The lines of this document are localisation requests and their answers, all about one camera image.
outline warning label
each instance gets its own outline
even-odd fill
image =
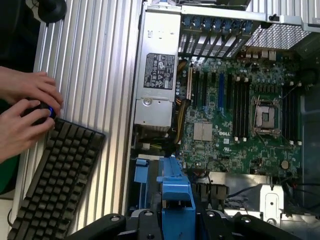
[[[174,83],[175,55],[149,53],[146,56],[144,87],[172,90]]]

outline human hand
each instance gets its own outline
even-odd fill
[[[26,116],[22,113],[40,104],[38,100],[22,99],[0,115],[0,163],[31,148],[54,125],[48,109],[36,109]],[[32,124],[47,118],[39,125]]]
[[[9,104],[33,98],[45,102],[59,115],[63,103],[55,80],[46,72],[21,72],[0,66],[0,98]]]

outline mouse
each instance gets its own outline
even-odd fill
[[[51,112],[49,117],[52,119],[56,118],[56,113],[55,113],[54,109],[43,101],[40,101],[40,104],[38,106],[33,107],[33,108],[28,108],[27,110],[25,110],[21,117],[24,117],[37,109],[49,109]],[[35,121],[32,125],[34,126],[34,125],[43,124],[46,120],[47,120],[46,117],[40,118],[39,120]]]

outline black keyboard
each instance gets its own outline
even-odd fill
[[[105,135],[57,119],[8,240],[64,239]]]

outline circuit board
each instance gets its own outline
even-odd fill
[[[187,95],[189,67],[177,77],[179,99]],[[192,103],[179,149],[184,168],[300,175],[297,62],[200,58],[191,69]]]

